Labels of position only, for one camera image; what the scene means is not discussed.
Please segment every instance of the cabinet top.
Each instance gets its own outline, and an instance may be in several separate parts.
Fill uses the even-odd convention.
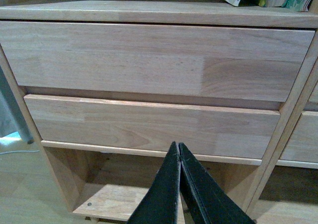
[[[318,28],[318,15],[222,2],[40,0],[0,7],[0,19]]]

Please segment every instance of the wooden side panel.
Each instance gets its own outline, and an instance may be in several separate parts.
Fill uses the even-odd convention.
[[[27,95],[43,139],[167,151],[185,142],[195,154],[262,158],[275,111]]]
[[[302,113],[281,159],[318,163],[318,112]]]
[[[310,102],[318,103],[318,84],[315,86],[310,98]]]
[[[0,22],[19,85],[284,102],[313,31]]]
[[[226,194],[246,212],[250,197],[247,195],[257,173],[257,166],[228,164],[224,171],[224,191]]]
[[[51,147],[44,147],[44,151],[63,193],[67,196],[72,208],[75,209],[90,174],[92,163],[89,161],[92,161],[91,156],[97,153]]]

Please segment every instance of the wooden cabinet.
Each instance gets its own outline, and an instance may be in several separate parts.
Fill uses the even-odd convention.
[[[4,6],[0,19],[1,68],[78,215],[125,221],[172,141],[252,215],[318,79],[312,13],[83,0]],[[314,142],[311,112],[290,144],[297,131]]]
[[[278,160],[279,165],[318,168],[317,91],[316,85]]]
[[[301,114],[281,159],[318,163],[318,112]]]

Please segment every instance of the open shelf compartment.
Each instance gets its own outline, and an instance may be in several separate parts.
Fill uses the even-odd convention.
[[[71,212],[126,221],[150,188],[163,158],[44,147]],[[201,162],[244,210],[258,166]],[[178,215],[178,223],[184,223]]]

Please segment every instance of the drawer front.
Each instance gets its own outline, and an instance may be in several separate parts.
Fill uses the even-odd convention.
[[[302,113],[281,159],[318,163],[318,112]]]
[[[313,31],[0,22],[19,85],[286,101]]]
[[[275,111],[27,95],[44,140],[167,151],[185,142],[195,154],[262,158]]]
[[[318,103],[318,84],[315,86],[310,98],[310,102]]]

